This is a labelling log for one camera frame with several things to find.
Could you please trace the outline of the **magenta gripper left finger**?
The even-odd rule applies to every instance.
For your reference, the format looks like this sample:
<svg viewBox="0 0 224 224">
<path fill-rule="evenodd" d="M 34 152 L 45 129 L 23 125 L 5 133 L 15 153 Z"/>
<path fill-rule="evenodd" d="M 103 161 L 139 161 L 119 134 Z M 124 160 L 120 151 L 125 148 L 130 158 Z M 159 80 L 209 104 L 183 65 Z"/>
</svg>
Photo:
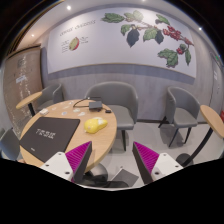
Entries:
<svg viewBox="0 0 224 224">
<path fill-rule="evenodd" d="M 70 182 L 80 183 L 91 153 L 92 142 L 89 141 L 67 153 L 57 152 L 41 169 Z"/>
</svg>

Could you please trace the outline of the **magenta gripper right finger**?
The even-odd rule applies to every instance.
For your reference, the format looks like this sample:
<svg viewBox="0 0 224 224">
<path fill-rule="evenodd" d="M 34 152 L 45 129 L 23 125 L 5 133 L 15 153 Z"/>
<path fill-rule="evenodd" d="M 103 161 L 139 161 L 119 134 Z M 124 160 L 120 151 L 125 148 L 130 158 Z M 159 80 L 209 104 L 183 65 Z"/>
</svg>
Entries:
<svg viewBox="0 0 224 224">
<path fill-rule="evenodd" d="M 169 154 L 159 154 L 138 142 L 133 143 L 132 152 L 145 185 L 182 169 Z"/>
</svg>

